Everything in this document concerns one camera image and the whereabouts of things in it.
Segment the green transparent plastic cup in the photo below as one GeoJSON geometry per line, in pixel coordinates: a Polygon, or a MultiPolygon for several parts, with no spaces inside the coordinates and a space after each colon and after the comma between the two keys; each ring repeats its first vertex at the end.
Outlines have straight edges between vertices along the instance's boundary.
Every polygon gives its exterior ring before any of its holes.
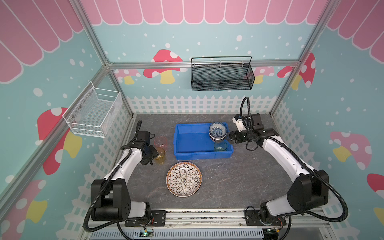
{"type": "Polygon", "coordinates": [[[228,143],[226,140],[214,142],[214,149],[216,152],[224,152],[227,150],[227,148],[228,148],[228,143]]]}

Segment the blue floral ceramic bowl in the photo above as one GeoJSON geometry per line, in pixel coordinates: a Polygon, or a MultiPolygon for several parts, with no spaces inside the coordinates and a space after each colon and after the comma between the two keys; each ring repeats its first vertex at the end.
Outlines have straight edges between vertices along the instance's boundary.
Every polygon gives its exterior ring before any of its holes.
{"type": "Polygon", "coordinates": [[[209,133],[213,138],[221,139],[227,135],[227,126],[221,122],[214,122],[209,127],[209,133]]]}

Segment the red transparent plastic cup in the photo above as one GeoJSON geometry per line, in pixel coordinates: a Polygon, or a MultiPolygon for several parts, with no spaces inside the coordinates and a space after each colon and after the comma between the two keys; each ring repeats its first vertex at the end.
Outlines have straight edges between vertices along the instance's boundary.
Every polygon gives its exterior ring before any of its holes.
{"type": "Polygon", "coordinates": [[[154,138],[154,144],[156,148],[162,148],[164,151],[167,151],[168,140],[165,136],[156,136],[154,138]]]}

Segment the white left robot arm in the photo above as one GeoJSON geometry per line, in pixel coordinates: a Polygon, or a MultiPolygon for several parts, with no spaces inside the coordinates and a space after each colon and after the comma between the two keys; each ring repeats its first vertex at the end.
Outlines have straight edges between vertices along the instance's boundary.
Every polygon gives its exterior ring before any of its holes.
{"type": "Polygon", "coordinates": [[[91,184],[91,204],[85,215],[83,229],[92,233],[116,224],[122,231],[120,223],[132,220],[139,225],[149,224],[153,215],[148,202],[131,200],[128,182],[138,164],[153,164],[159,156],[156,148],[150,144],[151,133],[141,130],[142,121],[136,125],[134,137],[120,150],[121,159],[102,179],[91,184]]]}

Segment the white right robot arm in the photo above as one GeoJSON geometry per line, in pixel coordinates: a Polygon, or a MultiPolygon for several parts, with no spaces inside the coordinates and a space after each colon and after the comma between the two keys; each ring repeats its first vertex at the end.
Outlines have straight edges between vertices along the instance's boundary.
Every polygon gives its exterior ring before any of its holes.
{"type": "Polygon", "coordinates": [[[329,183],[329,175],[324,170],[316,170],[303,161],[291,150],[272,128],[264,128],[259,114],[251,114],[250,98],[244,97],[239,114],[234,120],[237,130],[229,133],[230,141],[236,144],[245,143],[248,147],[255,145],[255,149],[268,152],[286,171],[292,181],[288,192],[274,200],[261,203],[259,218],[264,225],[271,224],[279,217],[294,215],[311,215],[322,221],[339,223],[347,219],[349,209],[342,195],[329,183]],[[340,216],[330,218],[321,216],[312,209],[324,206],[332,193],[340,202],[342,212],[340,216]]]}

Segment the yellow transparent plastic cup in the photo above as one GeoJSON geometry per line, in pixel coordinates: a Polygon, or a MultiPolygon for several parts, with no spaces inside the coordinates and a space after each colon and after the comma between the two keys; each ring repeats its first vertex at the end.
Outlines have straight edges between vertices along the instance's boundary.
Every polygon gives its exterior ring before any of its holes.
{"type": "Polygon", "coordinates": [[[166,151],[160,147],[156,147],[156,151],[158,152],[158,156],[155,157],[155,162],[162,165],[166,160],[166,151]]]}

